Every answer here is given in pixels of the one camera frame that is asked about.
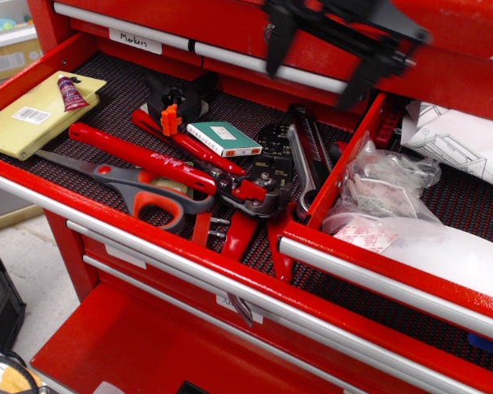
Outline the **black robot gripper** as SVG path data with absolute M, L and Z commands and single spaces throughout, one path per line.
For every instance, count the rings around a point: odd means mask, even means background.
M 303 30 L 362 59 L 337 103 L 345 111 L 387 72 L 401 72 L 413 52 L 431 40 L 428 30 L 391 1 L 322 1 L 318 10 L 303 1 L 266 1 L 272 30 L 266 71 L 271 78 L 287 56 L 294 35 Z

